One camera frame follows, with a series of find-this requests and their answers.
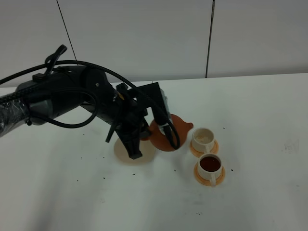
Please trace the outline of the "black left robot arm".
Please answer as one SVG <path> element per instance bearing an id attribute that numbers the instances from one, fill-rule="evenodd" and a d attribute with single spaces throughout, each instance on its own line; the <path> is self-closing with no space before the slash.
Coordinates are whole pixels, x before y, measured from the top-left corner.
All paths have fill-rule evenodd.
<path id="1" fill-rule="evenodd" d="M 55 119 L 81 106 L 91 113 L 79 124 L 64 124 Z M 15 92 L 0 98 L 0 134 L 17 127 L 51 123 L 63 128 L 80 128 L 95 117 L 111 127 L 106 141 L 116 133 L 129 158 L 142 157 L 141 133 L 146 130 L 144 113 L 137 112 L 137 102 L 127 95 L 127 86 L 115 89 L 104 71 L 93 67 L 66 66 L 49 74 L 37 74 L 20 84 Z"/>

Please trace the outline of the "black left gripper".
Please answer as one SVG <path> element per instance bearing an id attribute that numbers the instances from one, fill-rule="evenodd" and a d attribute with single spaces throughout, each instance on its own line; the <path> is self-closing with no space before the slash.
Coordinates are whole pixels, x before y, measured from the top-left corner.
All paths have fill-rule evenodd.
<path id="1" fill-rule="evenodd" d="M 151 135 L 149 125 L 144 118 L 147 115 L 146 109 L 138 103 L 137 91 L 129 90 L 125 83 L 118 84 L 116 91 L 115 117 L 108 134 L 112 135 L 116 131 L 130 159 L 141 158 L 140 140 L 147 139 Z"/>

